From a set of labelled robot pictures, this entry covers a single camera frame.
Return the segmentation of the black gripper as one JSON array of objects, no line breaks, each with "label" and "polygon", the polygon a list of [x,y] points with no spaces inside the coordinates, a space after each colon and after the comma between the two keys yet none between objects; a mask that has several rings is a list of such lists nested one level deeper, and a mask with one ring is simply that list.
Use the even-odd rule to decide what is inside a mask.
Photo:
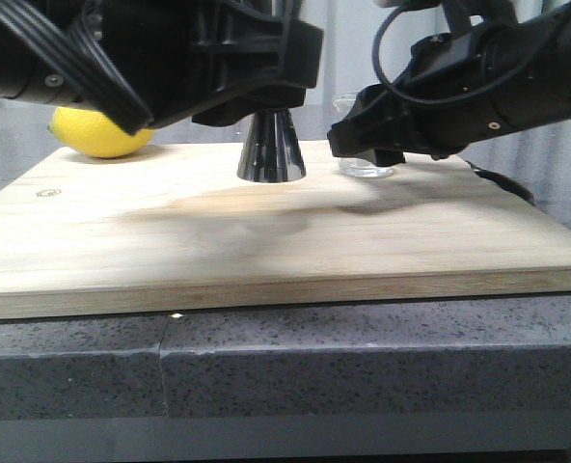
[{"label": "black gripper", "polygon": [[63,27],[104,82],[94,106],[123,130],[191,118],[232,125],[301,107],[315,87],[323,31],[242,1],[66,1]]},{"label": "black gripper", "polygon": [[332,155],[392,167],[405,163],[404,151],[445,157],[515,132],[506,93],[522,59],[502,47],[516,29],[507,21],[484,21],[416,42],[400,90],[418,103],[399,106],[381,84],[364,88],[327,133]]}]

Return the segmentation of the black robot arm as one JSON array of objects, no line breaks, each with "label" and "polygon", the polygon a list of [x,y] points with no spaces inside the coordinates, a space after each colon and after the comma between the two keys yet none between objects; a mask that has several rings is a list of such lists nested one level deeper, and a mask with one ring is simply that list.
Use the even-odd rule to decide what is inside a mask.
[{"label": "black robot arm", "polygon": [[304,103],[322,31],[296,1],[0,1],[0,98],[124,132],[228,126]]},{"label": "black robot arm", "polygon": [[571,1],[526,22],[509,1],[445,1],[445,33],[410,49],[390,79],[361,90],[327,138],[337,158],[378,167],[406,153],[445,159],[468,145],[571,119]]}]

